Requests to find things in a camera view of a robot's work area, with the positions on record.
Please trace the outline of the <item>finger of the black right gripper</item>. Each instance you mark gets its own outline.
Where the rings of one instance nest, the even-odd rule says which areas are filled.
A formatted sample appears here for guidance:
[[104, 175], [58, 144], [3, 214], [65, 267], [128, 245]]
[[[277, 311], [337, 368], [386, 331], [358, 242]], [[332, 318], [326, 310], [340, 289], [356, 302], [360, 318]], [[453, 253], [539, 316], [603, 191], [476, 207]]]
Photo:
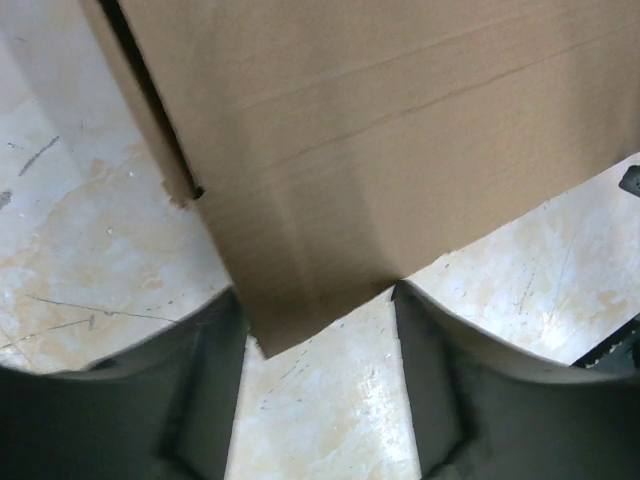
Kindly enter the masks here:
[[622, 176], [618, 186], [634, 196], [640, 196], [640, 166], [631, 165]]

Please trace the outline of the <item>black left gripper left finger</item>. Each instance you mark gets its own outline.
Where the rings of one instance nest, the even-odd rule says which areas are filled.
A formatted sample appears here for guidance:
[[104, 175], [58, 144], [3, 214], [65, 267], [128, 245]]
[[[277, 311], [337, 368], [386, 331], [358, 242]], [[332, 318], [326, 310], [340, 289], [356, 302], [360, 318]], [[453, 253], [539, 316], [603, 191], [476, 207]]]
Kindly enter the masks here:
[[232, 290], [76, 371], [1, 371], [5, 479], [221, 479], [248, 324]]

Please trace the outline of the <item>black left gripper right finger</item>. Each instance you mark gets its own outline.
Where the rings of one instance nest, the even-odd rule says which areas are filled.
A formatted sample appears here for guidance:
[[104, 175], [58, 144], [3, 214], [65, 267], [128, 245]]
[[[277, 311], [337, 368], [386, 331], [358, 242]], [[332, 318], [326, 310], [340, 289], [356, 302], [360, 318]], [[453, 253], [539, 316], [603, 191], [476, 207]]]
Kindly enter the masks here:
[[536, 356], [407, 281], [392, 300], [423, 478], [638, 477], [639, 372]]

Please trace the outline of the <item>brown cardboard box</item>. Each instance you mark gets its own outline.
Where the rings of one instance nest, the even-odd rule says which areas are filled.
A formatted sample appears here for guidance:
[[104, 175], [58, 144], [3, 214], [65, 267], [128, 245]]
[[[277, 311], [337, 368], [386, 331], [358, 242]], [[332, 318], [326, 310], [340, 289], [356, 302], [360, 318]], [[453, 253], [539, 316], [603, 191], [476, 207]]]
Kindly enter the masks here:
[[639, 148], [635, 1], [85, 1], [268, 357]]

